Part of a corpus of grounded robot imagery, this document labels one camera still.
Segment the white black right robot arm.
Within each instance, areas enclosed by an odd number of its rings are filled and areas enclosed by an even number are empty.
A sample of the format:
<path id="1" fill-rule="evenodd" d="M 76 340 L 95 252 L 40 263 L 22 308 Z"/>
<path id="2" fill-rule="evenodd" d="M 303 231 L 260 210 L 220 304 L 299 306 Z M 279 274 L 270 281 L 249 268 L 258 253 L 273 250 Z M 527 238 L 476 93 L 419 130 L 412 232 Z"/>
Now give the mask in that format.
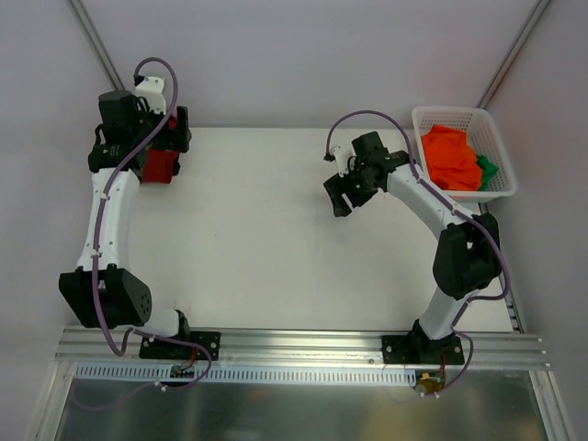
<path id="1" fill-rule="evenodd" d="M 455 323 L 467 301 L 487 288 L 503 269 L 497 220 L 453 203 L 423 178 L 406 151 L 390 152 L 375 131 L 354 139 L 349 147 L 331 147 L 325 159 L 336 173 L 323 186 L 334 216 L 346 217 L 379 191 L 400 200 L 437 240 L 433 297 L 410 332 L 394 347 L 428 364 L 452 351 Z"/>

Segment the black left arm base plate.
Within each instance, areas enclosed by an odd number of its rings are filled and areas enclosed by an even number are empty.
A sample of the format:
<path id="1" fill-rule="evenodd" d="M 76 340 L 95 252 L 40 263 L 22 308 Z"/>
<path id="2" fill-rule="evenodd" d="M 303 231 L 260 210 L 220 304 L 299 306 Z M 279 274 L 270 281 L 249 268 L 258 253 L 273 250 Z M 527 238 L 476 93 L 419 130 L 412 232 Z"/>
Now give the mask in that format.
<path id="1" fill-rule="evenodd" d="M 221 348 L 221 333 L 211 331 L 190 331 L 189 334 L 177 335 L 174 340 L 185 343 L 196 344 L 198 348 L 191 345 L 172 344 L 161 339 L 143 337 L 139 350 L 139 358 L 148 360 L 179 360 L 188 361 L 195 356 L 196 360 L 207 360 L 204 348 L 210 355 L 212 361 L 217 361 Z"/>

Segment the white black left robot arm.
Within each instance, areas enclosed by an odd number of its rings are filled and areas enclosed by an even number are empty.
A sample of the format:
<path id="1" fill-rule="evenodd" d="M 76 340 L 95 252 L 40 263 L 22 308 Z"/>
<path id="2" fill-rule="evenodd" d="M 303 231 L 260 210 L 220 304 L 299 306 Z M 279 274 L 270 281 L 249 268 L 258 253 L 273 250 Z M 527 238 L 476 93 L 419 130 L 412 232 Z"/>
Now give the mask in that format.
<path id="1" fill-rule="evenodd" d="M 99 96 L 101 122 L 88 154 L 92 207 L 75 268 L 59 276 L 59 291 L 82 326 L 105 333 L 129 327 L 172 358 L 186 356 L 192 337 L 177 309 L 154 305 L 148 285 L 130 271 L 131 212 L 140 186 L 168 184 L 189 148 L 187 108 L 161 89 L 138 85 Z"/>

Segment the dark red t shirt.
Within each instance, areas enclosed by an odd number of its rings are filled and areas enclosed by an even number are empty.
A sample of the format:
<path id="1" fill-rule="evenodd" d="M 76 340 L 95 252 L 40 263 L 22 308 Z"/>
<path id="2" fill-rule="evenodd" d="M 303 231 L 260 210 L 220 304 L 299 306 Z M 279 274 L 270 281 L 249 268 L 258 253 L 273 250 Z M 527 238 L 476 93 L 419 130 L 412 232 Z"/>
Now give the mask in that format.
<path id="1" fill-rule="evenodd" d="M 172 115 L 146 149 L 146 161 L 141 172 L 143 184 L 170 184 L 179 173 L 182 139 L 177 128 L 177 116 Z"/>

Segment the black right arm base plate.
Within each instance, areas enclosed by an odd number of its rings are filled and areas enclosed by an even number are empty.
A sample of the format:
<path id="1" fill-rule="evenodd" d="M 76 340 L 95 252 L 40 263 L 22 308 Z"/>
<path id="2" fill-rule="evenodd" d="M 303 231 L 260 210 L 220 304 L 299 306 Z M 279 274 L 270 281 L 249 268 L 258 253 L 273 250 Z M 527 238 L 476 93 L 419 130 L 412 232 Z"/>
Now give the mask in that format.
<path id="1" fill-rule="evenodd" d="M 451 334 L 440 340 L 417 335 L 383 335 L 382 357 L 385 364 L 461 366 L 465 363 L 460 339 Z"/>

